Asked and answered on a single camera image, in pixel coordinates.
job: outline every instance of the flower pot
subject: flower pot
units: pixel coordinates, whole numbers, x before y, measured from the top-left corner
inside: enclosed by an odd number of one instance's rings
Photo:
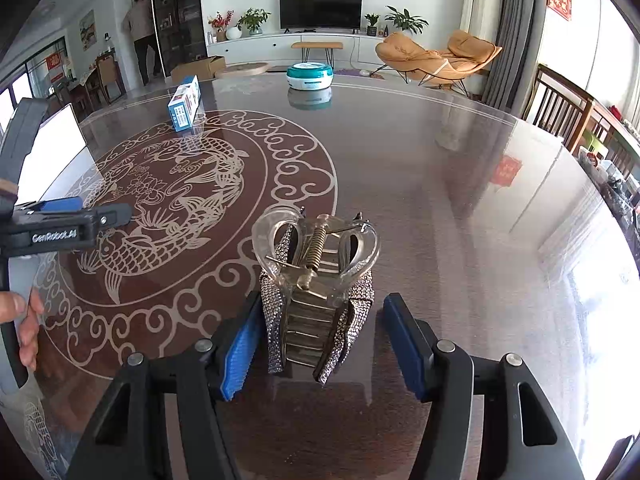
[[[229,27],[226,30],[226,38],[228,40],[237,40],[242,36],[242,30],[239,27]]]

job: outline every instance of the black pants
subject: black pants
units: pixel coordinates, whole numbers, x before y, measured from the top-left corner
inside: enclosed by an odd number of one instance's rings
[[[140,69],[140,75],[142,76],[142,82],[146,85],[149,82],[149,74],[146,72],[146,50],[151,47],[156,53],[156,62],[154,63],[154,75],[158,75],[162,72],[162,66],[160,65],[160,53],[158,52],[158,42],[156,41],[156,35],[151,34],[140,38],[133,42],[133,47],[136,49],[136,56],[138,56],[138,68]]]

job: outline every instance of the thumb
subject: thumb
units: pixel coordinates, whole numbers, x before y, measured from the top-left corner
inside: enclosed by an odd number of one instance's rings
[[[13,321],[27,307],[24,298],[13,292],[0,292],[0,323]]]

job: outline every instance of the gray curtain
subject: gray curtain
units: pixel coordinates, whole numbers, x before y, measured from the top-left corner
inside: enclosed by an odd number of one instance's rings
[[[545,8],[546,0],[504,0],[496,41],[502,52],[489,72],[483,103],[520,114],[535,74]]]

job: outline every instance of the blue box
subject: blue box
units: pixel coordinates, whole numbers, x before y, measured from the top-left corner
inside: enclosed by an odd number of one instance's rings
[[[194,75],[185,77],[167,105],[176,132],[193,126],[193,119],[196,116],[199,102],[200,85],[198,84],[198,77]]]

